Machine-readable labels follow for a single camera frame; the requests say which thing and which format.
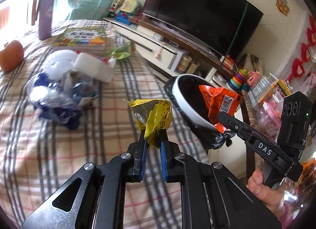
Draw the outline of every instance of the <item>green snack wrapper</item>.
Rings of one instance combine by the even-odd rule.
[[[112,51],[106,52],[104,57],[105,58],[123,59],[123,58],[129,57],[135,51],[136,51],[135,42],[131,41],[131,42],[123,44],[120,47],[115,48]]]

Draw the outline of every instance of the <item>toy telephone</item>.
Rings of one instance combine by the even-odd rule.
[[[139,15],[141,10],[142,5],[140,4],[140,2],[135,0],[125,0],[115,20],[127,25],[131,25],[132,22],[128,21],[128,17]]]

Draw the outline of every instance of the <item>plaid bedsheet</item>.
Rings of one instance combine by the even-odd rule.
[[[104,21],[64,21],[45,41],[38,40],[34,28],[19,39],[23,63],[0,74],[0,206],[19,228],[83,164],[108,162],[138,140],[135,117],[123,99],[167,98],[144,58],[135,54],[118,61],[111,83],[96,82],[100,98],[85,110],[86,120],[78,130],[39,121],[27,101],[26,82],[40,72],[58,34],[84,26],[112,28]],[[202,145],[176,109],[168,136],[183,152],[207,162]],[[127,185],[124,228],[181,228],[180,185],[164,183],[158,150],[148,155],[143,182]]]

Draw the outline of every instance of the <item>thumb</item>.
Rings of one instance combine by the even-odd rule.
[[[270,187],[258,184],[254,189],[255,196],[263,201],[267,208],[275,213],[283,206],[283,192],[272,190]]]

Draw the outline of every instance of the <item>human hand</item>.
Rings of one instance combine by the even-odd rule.
[[[252,176],[248,179],[247,188],[261,200],[277,218],[283,215],[284,186],[282,184],[276,191],[263,185],[262,168],[257,168],[253,172]]]

